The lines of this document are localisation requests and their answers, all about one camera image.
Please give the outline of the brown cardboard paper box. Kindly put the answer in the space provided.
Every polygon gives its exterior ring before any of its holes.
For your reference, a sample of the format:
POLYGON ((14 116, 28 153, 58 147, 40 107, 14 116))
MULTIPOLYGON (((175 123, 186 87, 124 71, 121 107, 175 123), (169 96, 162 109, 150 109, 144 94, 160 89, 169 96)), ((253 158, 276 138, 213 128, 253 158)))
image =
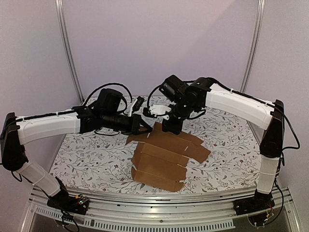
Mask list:
POLYGON ((129 136, 126 144, 131 142, 137 142, 131 159, 132 179, 171 192, 184 187, 190 159, 201 164, 211 153, 198 137, 185 132, 163 132, 158 122, 151 133, 129 136))

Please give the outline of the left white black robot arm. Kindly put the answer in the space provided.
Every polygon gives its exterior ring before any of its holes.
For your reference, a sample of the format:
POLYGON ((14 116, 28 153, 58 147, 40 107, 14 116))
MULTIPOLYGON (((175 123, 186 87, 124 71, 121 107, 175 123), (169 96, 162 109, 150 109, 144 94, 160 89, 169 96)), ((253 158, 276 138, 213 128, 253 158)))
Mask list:
POLYGON ((42 138, 62 134, 83 134, 102 128, 123 135, 150 133, 152 127, 140 115, 119 110, 125 98, 117 90, 104 88, 90 105, 80 105, 63 112, 16 117, 8 113, 0 136, 1 164, 42 189, 62 210, 72 205, 62 182, 26 157, 24 145, 42 138))

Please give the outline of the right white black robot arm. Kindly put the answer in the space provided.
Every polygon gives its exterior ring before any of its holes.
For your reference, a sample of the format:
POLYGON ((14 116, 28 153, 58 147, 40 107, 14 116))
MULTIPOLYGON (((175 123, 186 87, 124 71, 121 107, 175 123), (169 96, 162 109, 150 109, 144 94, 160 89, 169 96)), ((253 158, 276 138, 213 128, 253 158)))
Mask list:
POLYGON ((183 122, 191 113, 205 107, 233 114, 264 130, 259 148, 262 161, 256 188, 258 193, 250 199, 249 204, 254 211, 267 205, 267 194, 272 191, 283 146, 283 103, 279 100, 271 103, 245 95, 211 77, 200 77, 187 84, 172 75, 159 86, 159 91, 173 102, 171 110, 166 112, 168 119, 162 122, 164 132, 180 134, 183 122))

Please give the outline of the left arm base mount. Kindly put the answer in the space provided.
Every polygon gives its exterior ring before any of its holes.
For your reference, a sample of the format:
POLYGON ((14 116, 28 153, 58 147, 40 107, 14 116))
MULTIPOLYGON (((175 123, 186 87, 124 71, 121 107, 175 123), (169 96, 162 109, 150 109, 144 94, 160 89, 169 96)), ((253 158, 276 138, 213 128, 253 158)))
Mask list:
POLYGON ((60 191, 55 196, 48 198, 47 205, 49 207, 80 215, 86 215, 90 203, 87 196, 82 194, 70 196, 65 191, 60 191))

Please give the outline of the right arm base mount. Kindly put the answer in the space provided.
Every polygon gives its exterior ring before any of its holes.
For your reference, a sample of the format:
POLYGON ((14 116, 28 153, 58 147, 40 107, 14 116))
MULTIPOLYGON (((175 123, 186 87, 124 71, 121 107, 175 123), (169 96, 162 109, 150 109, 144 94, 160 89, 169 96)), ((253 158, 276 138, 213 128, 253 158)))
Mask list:
POLYGON ((274 206, 275 203, 271 193, 263 194, 257 191, 252 197, 233 201, 233 209, 237 216, 266 210, 274 206))

